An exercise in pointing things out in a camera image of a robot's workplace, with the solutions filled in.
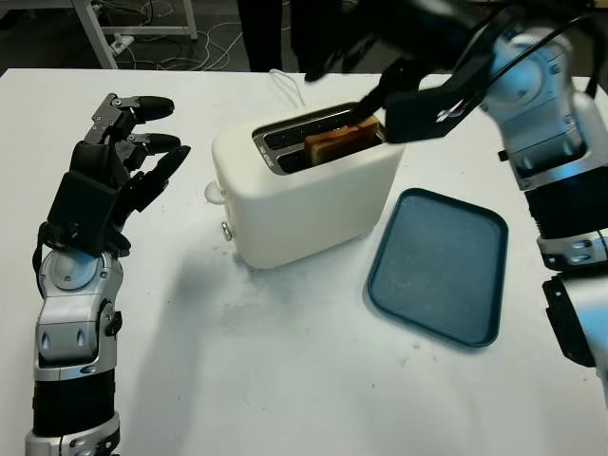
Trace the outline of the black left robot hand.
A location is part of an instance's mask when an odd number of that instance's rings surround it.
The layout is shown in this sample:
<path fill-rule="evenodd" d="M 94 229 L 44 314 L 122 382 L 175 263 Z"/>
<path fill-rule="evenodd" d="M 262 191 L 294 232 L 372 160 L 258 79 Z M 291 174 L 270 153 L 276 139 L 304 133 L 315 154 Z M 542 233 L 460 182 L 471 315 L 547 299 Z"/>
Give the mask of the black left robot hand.
<path fill-rule="evenodd" d="M 174 102 L 159 96 L 105 96 L 92 116 L 93 125 L 72 152 L 69 169 L 109 191 L 109 202 L 95 204 L 95 221 L 68 225 L 69 240 L 92 256 L 109 252 L 129 255 L 131 244 L 122 234 L 128 217 L 143 211 L 166 188 L 190 152 L 178 137 L 137 134 L 139 124 L 173 114 Z"/>

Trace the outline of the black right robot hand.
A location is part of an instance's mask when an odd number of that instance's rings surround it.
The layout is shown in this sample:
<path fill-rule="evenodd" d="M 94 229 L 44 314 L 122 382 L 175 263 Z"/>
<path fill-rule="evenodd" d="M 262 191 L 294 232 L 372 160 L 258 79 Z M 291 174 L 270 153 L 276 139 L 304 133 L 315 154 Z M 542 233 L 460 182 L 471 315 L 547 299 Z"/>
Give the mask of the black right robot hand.
<path fill-rule="evenodd" d="M 351 123 L 358 124 L 385 108 L 392 95 L 416 90 L 430 73 L 456 72 L 473 58 L 493 55 L 499 34 L 467 1 L 357 1 L 334 19 L 322 18 L 305 81 L 322 79 L 338 63 L 351 72 L 377 42 L 398 51 L 378 86 L 353 110 Z"/>

